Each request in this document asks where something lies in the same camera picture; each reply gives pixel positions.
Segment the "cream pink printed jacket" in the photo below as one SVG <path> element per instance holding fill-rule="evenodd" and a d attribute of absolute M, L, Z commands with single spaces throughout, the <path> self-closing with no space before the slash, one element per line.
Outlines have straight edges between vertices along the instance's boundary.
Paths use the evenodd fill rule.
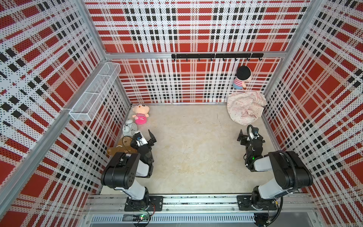
<path fill-rule="evenodd" d="M 243 126 L 261 118 L 266 105 L 265 96 L 258 91 L 232 93 L 227 98 L 227 111 L 231 120 Z"/>

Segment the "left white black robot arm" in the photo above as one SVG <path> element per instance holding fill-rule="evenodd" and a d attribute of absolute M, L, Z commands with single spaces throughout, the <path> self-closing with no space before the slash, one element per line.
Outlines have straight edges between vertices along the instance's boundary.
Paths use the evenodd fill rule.
<path fill-rule="evenodd" d="M 146 140 L 136 131 L 130 143 L 136 152 L 115 153 L 101 175 L 101 185 L 124 192 L 128 196 L 127 207 L 136 211 L 146 211 L 151 203 L 148 189 L 136 180 L 150 178 L 153 173 L 152 146 L 157 140 L 152 132 L 148 133 L 150 139 Z"/>

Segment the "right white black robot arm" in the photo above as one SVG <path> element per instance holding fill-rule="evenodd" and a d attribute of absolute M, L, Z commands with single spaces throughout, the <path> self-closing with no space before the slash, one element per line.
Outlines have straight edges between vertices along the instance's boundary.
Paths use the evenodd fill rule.
<path fill-rule="evenodd" d="M 293 151 L 273 151 L 263 155 L 265 140 L 259 129 L 247 126 L 247 133 L 240 131 L 237 141 L 245 146 L 244 164 L 251 172 L 273 172 L 274 177 L 253 188 L 251 195 L 238 196 L 240 210 L 278 209 L 278 199 L 313 184 L 313 175 Z"/>

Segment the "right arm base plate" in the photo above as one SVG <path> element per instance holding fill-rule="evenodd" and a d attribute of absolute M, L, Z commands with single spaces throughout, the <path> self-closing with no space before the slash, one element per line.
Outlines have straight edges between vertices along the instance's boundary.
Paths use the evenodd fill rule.
<path fill-rule="evenodd" d="M 252 195 L 238 195 L 237 205 L 240 211 L 277 211 L 275 200 L 253 198 Z"/>

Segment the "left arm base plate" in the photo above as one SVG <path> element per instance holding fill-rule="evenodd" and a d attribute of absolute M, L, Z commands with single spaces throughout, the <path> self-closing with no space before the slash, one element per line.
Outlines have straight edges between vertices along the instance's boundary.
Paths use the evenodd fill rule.
<path fill-rule="evenodd" d="M 125 203 L 124 211 L 161 211 L 163 208 L 163 200 L 163 196 L 149 195 L 139 201 L 128 198 Z"/>

